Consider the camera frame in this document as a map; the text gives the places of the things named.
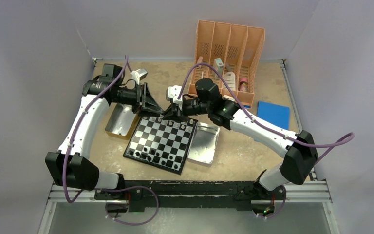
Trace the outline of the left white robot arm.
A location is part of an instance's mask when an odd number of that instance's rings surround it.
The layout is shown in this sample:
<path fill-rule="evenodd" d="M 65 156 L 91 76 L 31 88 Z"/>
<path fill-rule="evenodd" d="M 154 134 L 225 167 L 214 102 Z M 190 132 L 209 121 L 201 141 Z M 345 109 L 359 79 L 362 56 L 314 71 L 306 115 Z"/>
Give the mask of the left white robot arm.
<path fill-rule="evenodd" d="M 140 83 L 147 76 L 145 69 L 131 71 L 134 88 L 122 82 L 125 69 L 104 64 L 102 73 L 83 86 L 82 98 L 74 123 L 56 152 L 48 152 L 45 164 L 58 186 L 82 190 L 107 189 L 113 199 L 121 199 L 126 186 L 121 174 L 101 171 L 89 161 L 91 145 L 104 114 L 112 103 L 131 107 L 140 117 L 158 117 L 164 111 L 152 97 L 148 84 Z"/>

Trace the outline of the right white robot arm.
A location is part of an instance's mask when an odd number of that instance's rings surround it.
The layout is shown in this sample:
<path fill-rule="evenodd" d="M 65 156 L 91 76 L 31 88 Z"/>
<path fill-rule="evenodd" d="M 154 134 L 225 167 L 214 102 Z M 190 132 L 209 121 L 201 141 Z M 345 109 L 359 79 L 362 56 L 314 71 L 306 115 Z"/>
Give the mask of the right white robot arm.
<path fill-rule="evenodd" d="M 303 130 L 299 134 L 273 125 L 249 113 L 238 103 L 222 97 L 219 87 L 209 78 L 195 84 L 197 97 L 186 99 L 182 87 L 170 86 L 166 99 L 170 102 L 163 119 L 186 122 L 189 116 L 206 114 L 217 126 L 249 136 L 267 146 L 283 162 L 262 172 L 254 185 L 255 195 L 266 198 L 281 185 L 293 183 L 302 185 L 318 160 L 312 144 L 312 135 Z"/>

